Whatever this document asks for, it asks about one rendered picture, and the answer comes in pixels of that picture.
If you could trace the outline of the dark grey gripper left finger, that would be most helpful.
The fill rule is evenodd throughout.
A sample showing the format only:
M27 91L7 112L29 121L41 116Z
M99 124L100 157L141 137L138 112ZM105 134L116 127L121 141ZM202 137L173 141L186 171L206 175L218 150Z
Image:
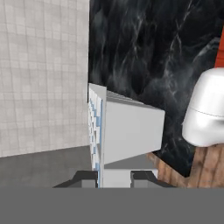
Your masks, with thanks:
M55 188L97 188L98 171L77 171L72 179L55 186Z

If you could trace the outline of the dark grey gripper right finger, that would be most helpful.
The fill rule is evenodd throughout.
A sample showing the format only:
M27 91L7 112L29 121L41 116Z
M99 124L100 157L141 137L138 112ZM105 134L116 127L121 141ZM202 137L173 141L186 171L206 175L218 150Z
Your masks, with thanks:
M158 180L152 171L132 171L131 188L172 188L172 185Z

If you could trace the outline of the white rounded object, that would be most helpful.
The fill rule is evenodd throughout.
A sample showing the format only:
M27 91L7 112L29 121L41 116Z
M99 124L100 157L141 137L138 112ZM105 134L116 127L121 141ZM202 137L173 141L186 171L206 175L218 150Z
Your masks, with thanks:
M201 74L192 91L182 137L197 147L224 144L224 67Z

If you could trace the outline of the red panel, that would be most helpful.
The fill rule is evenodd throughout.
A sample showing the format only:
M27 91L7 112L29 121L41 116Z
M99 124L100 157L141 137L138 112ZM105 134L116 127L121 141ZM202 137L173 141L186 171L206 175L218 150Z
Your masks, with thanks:
M215 67L224 67L224 27L222 29L222 34L220 37L220 44L215 60Z

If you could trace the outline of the white ice cube tray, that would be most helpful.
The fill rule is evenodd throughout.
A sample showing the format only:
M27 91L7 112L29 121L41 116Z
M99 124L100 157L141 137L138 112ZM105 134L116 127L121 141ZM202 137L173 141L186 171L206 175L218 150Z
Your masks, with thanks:
M88 85L88 130L91 164L100 188L130 188L132 171L158 169L147 155L162 145L165 112Z

